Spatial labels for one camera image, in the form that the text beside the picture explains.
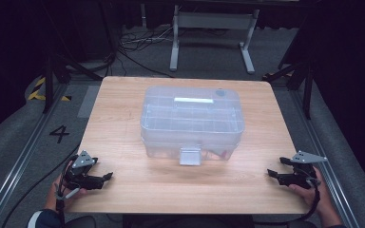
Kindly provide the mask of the clear plastic storage box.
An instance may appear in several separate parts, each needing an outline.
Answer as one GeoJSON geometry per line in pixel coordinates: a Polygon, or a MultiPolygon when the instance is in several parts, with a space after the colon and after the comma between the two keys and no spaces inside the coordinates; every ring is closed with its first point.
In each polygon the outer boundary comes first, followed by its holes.
{"type": "Polygon", "coordinates": [[[144,95],[141,138],[151,158],[199,165],[203,150],[239,146],[245,129],[239,94],[226,88],[154,85],[144,95]]]}

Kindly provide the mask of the grey metal stand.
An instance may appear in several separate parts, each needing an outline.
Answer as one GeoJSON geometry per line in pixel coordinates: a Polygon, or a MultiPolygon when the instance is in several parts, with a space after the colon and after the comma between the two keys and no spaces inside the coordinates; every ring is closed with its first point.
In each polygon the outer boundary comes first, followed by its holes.
{"type": "Polygon", "coordinates": [[[250,56],[249,45],[259,18],[259,10],[254,9],[249,14],[185,12],[180,7],[174,7],[172,21],[173,43],[169,69],[176,71],[179,60],[179,29],[236,29],[246,30],[246,39],[239,43],[241,56],[248,74],[254,74],[255,68],[250,56]]]}

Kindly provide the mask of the black metal stand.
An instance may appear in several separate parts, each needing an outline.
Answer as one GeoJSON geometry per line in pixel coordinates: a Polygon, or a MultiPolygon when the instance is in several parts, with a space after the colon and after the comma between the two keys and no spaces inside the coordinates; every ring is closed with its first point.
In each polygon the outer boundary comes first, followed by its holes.
{"type": "Polygon", "coordinates": [[[70,81],[70,75],[66,66],[71,66],[88,78],[94,81],[102,81],[103,77],[97,75],[93,71],[85,68],[79,63],[70,60],[59,54],[50,54],[46,60],[44,77],[46,79],[46,100],[44,114],[47,114],[54,103],[54,85],[53,77],[56,77],[60,84],[67,84],[70,81]]]}
{"type": "Polygon", "coordinates": [[[286,87],[289,90],[298,90],[301,85],[304,85],[302,110],[305,117],[310,120],[310,105],[314,72],[313,64],[311,62],[302,62],[289,65],[275,73],[267,73],[262,77],[262,80],[271,83],[291,73],[290,79],[286,83],[286,87]]]}

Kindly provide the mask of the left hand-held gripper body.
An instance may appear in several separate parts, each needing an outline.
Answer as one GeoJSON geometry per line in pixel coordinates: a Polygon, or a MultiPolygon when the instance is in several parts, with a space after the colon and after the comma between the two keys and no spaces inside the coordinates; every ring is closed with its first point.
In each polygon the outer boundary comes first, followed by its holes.
{"type": "Polygon", "coordinates": [[[71,158],[71,163],[66,168],[64,175],[67,189],[89,189],[92,178],[87,174],[87,172],[92,166],[93,159],[85,150],[83,150],[79,155],[74,155],[71,158]]]}

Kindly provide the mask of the person's right hand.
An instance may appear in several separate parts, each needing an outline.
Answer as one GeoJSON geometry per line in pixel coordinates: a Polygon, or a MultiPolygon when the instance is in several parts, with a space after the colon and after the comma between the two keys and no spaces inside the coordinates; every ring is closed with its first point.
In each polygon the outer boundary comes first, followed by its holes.
{"type": "MultiPolygon", "coordinates": [[[[320,181],[320,185],[318,186],[320,200],[317,204],[316,211],[318,214],[321,214],[321,213],[325,212],[326,210],[331,210],[332,204],[331,204],[331,198],[329,195],[329,191],[328,191],[328,188],[327,188],[327,185],[326,185],[324,179],[322,178],[322,176],[317,168],[315,168],[315,171],[317,174],[317,179],[320,181]]],[[[305,189],[305,188],[302,188],[295,184],[290,184],[289,188],[295,194],[302,197],[305,200],[307,205],[309,205],[309,206],[313,205],[313,201],[314,201],[316,193],[312,188],[305,189]]]]}

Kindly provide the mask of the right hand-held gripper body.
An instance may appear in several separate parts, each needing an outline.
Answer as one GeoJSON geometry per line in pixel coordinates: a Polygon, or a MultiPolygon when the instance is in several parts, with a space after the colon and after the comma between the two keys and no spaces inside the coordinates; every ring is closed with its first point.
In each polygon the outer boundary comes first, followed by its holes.
{"type": "Polygon", "coordinates": [[[297,177],[297,185],[305,189],[310,189],[314,184],[319,185],[317,174],[314,169],[314,163],[326,162],[326,157],[310,154],[304,151],[298,151],[291,159],[293,163],[294,174],[297,177]]]}

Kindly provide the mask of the person's left hand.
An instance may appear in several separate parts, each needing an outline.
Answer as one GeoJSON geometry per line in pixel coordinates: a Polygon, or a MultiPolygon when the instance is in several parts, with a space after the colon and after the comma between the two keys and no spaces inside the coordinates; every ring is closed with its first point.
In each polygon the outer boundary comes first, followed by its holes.
{"type": "MultiPolygon", "coordinates": [[[[61,177],[58,177],[54,180],[48,190],[46,203],[44,209],[49,209],[56,211],[56,186],[60,183],[61,177]]],[[[87,190],[82,188],[76,194],[74,194],[71,198],[65,200],[65,207],[70,206],[74,201],[84,197],[87,194],[87,190]]]]}

